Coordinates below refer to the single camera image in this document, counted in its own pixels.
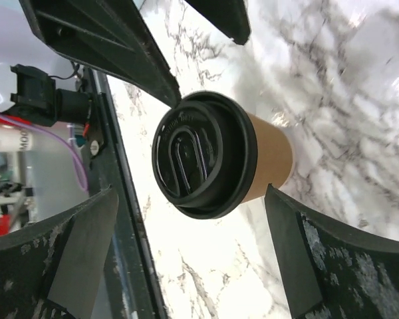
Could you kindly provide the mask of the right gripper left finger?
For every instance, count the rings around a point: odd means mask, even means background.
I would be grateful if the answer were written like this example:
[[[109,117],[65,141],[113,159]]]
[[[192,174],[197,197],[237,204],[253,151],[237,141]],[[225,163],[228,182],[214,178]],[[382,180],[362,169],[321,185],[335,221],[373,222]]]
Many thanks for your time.
[[[117,212],[109,187],[0,236],[0,318],[90,318]]]

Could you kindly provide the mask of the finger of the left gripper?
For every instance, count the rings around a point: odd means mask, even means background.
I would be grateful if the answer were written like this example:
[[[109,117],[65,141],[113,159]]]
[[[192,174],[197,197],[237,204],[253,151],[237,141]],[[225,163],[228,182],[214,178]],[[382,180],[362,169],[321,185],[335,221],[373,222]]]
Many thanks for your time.
[[[237,45],[244,45],[251,34],[244,0],[187,0],[198,13],[205,17]]]
[[[169,107],[176,78],[133,1],[24,0],[33,34],[59,55],[129,82]]]

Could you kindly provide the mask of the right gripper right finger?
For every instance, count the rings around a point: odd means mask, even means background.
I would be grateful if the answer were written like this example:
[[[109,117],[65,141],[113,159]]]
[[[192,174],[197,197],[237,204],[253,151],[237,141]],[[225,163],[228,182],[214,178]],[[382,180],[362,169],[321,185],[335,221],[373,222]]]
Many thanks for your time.
[[[292,318],[399,318],[399,241],[270,185],[265,210]]]

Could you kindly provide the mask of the brown paper coffee cup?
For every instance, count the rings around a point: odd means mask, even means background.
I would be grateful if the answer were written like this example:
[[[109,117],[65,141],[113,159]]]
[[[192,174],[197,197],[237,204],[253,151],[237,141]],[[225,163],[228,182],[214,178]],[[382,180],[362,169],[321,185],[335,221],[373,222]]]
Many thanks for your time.
[[[266,194],[271,184],[282,187],[290,178],[294,167],[294,153],[290,139],[278,127],[248,114],[257,139],[257,165],[253,182],[242,203]]]

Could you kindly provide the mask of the black coffee cup lid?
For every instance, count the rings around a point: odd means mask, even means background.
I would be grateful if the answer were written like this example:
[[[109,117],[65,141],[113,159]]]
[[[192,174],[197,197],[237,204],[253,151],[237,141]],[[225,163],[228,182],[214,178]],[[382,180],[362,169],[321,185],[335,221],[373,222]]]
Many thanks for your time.
[[[156,183],[192,219],[218,219],[233,211],[253,184],[257,160],[257,137],[247,112],[217,92],[186,96],[154,134]]]

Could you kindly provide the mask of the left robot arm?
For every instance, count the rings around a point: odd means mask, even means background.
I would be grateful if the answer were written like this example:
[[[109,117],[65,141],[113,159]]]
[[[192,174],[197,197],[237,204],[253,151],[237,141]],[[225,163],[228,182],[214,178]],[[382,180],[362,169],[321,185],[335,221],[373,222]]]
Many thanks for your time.
[[[133,1],[22,1],[33,34],[57,54],[133,84],[170,108],[194,107],[222,120],[240,108],[213,93],[182,97],[176,78]],[[17,90],[9,113],[40,126],[85,124],[92,96],[58,88],[33,66],[12,66]]]

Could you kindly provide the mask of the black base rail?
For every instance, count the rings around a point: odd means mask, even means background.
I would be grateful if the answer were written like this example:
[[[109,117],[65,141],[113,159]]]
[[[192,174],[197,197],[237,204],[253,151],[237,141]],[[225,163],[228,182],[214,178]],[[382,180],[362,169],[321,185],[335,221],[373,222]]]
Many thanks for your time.
[[[106,75],[84,68],[84,89],[93,95],[88,136],[103,137],[97,155],[82,153],[91,194],[111,186],[118,195],[114,233],[104,265],[104,281],[112,318],[167,318],[168,314],[138,198],[124,149],[116,109]]]

